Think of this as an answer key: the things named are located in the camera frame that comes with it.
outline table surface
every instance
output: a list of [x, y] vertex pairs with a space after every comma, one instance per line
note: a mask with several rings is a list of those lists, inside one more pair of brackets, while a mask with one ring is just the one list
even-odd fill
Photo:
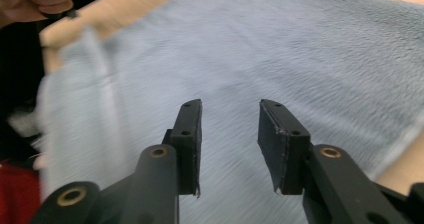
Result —
[[[41, 42], [44, 48], [47, 73], [60, 68], [62, 61], [58, 51], [77, 40], [82, 27], [89, 23], [97, 31], [99, 39], [104, 39], [135, 22], [149, 11], [167, 0], [97, 0], [79, 10], [79, 17], [73, 20], [62, 19], [44, 29]], [[424, 0], [403, 0], [424, 4]], [[424, 182], [424, 132], [413, 144], [377, 179], [377, 182], [407, 194], [415, 182]]]

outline red clothing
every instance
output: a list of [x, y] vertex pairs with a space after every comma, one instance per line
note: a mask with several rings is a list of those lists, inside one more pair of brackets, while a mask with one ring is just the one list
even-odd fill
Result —
[[0, 162], [0, 223], [28, 224], [40, 207], [38, 175]]

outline human hand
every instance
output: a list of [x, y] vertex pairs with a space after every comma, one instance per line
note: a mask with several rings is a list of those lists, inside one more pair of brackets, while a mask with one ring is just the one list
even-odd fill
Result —
[[42, 12], [58, 14], [72, 6], [71, 0], [0, 0], [0, 27], [13, 22], [43, 20], [46, 18]]

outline light blue towel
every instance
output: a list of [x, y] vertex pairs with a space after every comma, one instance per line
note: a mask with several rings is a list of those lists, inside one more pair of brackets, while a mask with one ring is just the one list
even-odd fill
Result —
[[105, 42], [88, 28], [41, 88], [44, 194], [128, 175], [201, 98], [202, 196], [181, 223], [305, 223], [301, 197], [273, 192], [260, 99], [374, 178], [424, 125], [423, 27], [424, 6], [394, 0], [171, 0]]

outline wooden table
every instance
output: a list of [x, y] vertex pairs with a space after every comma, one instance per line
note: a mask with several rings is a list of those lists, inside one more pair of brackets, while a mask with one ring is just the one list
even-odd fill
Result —
[[[58, 51], [75, 41], [86, 23], [90, 23], [97, 30], [98, 37], [104, 39], [166, 1], [97, 0], [81, 9], [79, 18], [63, 19], [49, 26], [41, 33], [42, 45], [45, 47], [46, 71], [51, 73], [61, 66], [62, 62]], [[404, 1], [424, 4], [424, 0]], [[424, 182], [423, 154], [424, 132], [377, 181], [384, 186], [407, 194], [412, 183]]]

